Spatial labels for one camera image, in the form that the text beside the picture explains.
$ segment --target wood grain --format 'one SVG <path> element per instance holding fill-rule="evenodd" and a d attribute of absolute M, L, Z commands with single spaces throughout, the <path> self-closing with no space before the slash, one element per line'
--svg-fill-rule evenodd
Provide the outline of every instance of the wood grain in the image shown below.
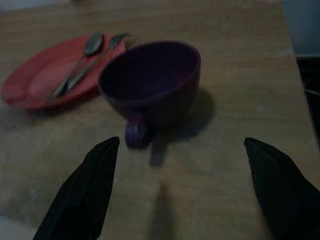
<path fill-rule="evenodd" d="M 96 144 L 120 136 L 101 240 L 270 240 L 243 145 L 292 157 L 320 188 L 320 160 L 280 1 L 93 0 L 0 15 L 0 83 L 24 60 L 95 30 L 135 45 L 180 40 L 202 57 L 200 91 L 180 126 L 143 151 L 102 98 L 34 115 L 0 102 L 0 214 L 37 228 L 58 188 Z"/>

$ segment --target cup rim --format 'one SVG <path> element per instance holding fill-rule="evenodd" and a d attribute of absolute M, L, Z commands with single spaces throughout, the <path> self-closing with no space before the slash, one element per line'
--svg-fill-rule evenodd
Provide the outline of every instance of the cup rim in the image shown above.
<path fill-rule="evenodd" d="M 198 72 L 198 70 L 200 68 L 200 64 L 201 64 L 200 53 L 191 44 L 186 43 L 186 42 L 182 42 L 182 41 L 176 41 L 176 40 L 160 40 L 160 41 L 153 41 L 153 42 L 149 42 L 149 43 L 146 43 L 146 44 L 139 45 L 137 47 L 134 47 L 134 48 L 130 49 L 129 51 L 139 50 L 139 49 L 142 49 L 142 48 L 145 48 L 145 47 L 148 47 L 148 46 L 151 46 L 151 45 L 157 45 L 157 44 L 178 44 L 178 45 L 181 45 L 183 47 L 186 47 L 186 48 L 192 50 L 195 53 L 195 57 L 196 57 L 195 67 L 194 67 L 193 71 L 189 74 L 189 76 L 187 76 L 185 78 L 185 80 L 181 84 L 179 84 L 179 85 L 177 85 L 177 86 L 175 86 L 175 87 L 173 87 L 173 88 L 171 88 L 171 89 L 169 89 L 167 91 L 160 92 L 160 93 L 158 93 L 158 94 L 156 94 L 154 96 L 151 96 L 151 97 L 148 97 L 148 98 L 145 98 L 145 99 L 140 99 L 140 100 L 124 100 L 124 99 L 121 99 L 121 98 L 110 96 L 102 88 L 102 74 L 105 71 L 105 69 L 108 68 L 109 64 L 111 64 L 113 61 L 116 61 L 117 59 L 121 58 L 122 56 L 124 56 L 124 55 L 126 55 L 128 53 L 128 51 L 125 51 L 122 54 L 120 54 L 119 56 L 117 56 L 115 59 L 113 59 L 101 71 L 101 73 L 99 75 L 99 78 L 98 78 L 98 84 L 97 84 L 99 92 L 107 100 L 109 100 L 109 101 L 111 101 L 111 102 L 113 102 L 113 103 L 115 103 L 117 105 L 126 106 L 126 107 L 141 107 L 141 106 L 147 106 L 147 105 L 150 105 L 150 104 L 152 104 L 154 102 L 157 102 L 157 101 L 165 98 L 166 96 L 177 92 L 179 89 L 183 88 L 184 85 L 188 84 L 189 81 L 195 76 L 195 74 L 197 74 L 197 72 Z"/>

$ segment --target cup handle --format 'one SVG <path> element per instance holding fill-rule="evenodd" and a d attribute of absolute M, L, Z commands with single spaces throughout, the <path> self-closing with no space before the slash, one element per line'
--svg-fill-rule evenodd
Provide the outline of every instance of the cup handle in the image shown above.
<path fill-rule="evenodd" d="M 155 136 L 155 130 L 148 126 L 142 113 L 129 117 L 125 127 L 125 143 L 130 149 L 145 149 Z"/>

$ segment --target table surface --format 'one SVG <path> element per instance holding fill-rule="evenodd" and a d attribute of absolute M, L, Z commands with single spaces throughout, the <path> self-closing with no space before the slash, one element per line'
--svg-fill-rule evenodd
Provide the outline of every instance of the table surface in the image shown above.
<path fill-rule="evenodd" d="M 320 188 L 316 138 L 280 1 L 77 1 L 0 15 L 0 83 L 35 53 L 94 30 L 135 45 L 180 40 L 202 57 L 200 89 L 177 128 L 146 150 L 97 97 L 62 113 L 0 102 L 0 215 L 33 230 L 97 143 L 120 136 L 101 240 L 272 239 L 253 189 L 245 137 L 287 153 Z"/>

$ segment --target mug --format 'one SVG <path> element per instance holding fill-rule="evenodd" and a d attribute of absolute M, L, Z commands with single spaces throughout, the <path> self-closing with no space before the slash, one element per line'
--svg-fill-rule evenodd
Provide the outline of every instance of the mug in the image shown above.
<path fill-rule="evenodd" d="M 201 57 L 191 45 L 158 41 L 128 50 L 101 72 L 98 89 L 127 118 L 125 142 L 144 149 L 177 123 L 195 99 Z"/>

